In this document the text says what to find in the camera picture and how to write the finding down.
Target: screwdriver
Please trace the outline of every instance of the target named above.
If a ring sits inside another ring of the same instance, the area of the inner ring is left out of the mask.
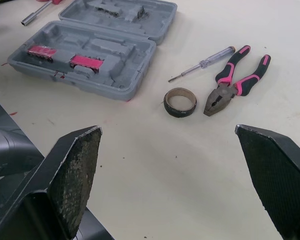
[[[207,59],[202,60],[201,62],[199,62],[198,65],[188,69],[187,71],[184,71],[179,76],[171,78],[168,82],[171,83],[178,78],[184,77],[185,75],[191,73],[192,71],[194,71],[196,69],[199,69],[199,68],[205,69],[206,67],[224,59],[225,57],[228,57],[228,56],[234,54],[235,51],[236,51],[236,49],[234,46],[229,46],[226,49],[216,53],[215,55],[212,55],[212,56],[208,57]]]

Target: tool case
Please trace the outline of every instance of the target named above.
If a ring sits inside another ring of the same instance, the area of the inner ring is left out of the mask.
[[[107,98],[136,94],[177,5],[159,0],[74,0],[8,63],[26,75]]]

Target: workbench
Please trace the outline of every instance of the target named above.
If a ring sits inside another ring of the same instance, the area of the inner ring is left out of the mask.
[[[8,56],[71,3],[49,6],[29,26],[21,20],[42,2],[0,5],[0,104],[47,155],[61,136],[100,125],[103,136],[88,207],[116,240],[282,239],[252,185],[237,124],[289,136],[300,146],[300,0],[175,0],[175,20],[136,96],[111,100],[23,75]],[[246,97],[208,117],[203,109],[227,60],[168,83],[228,46],[251,52],[234,80],[272,57]],[[182,87],[198,100],[174,118],[163,98]]]

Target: pink and black pliers handle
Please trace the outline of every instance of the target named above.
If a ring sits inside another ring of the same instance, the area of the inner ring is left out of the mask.
[[[245,45],[232,55],[224,69],[215,77],[215,81],[219,86],[221,84],[227,86],[231,85],[237,63],[250,52],[250,49],[251,47],[249,45]],[[269,55],[264,55],[253,74],[237,81],[233,85],[237,90],[237,96],[247,96],[249,94],[252,87],[265,75],[270,61],[271,57]]]

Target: rubber ring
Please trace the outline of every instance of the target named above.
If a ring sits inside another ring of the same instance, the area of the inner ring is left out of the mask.
[[[169,99],[174,97],[174,96],[183,96],[189,99],[192,102],[192,106],[186,110],[179,110],[175,109],[173,106],[170,105]],[[177,87],[174,89],[171,89],[168,91],[164,98],[163,98],[163,104],[164,108],[167,111],[168,114],[175,118],[185,118],[190,116],[196,109],[197,107],[197,98],[196,96],[189,91],[188,89],[182,88],[182,87]]]

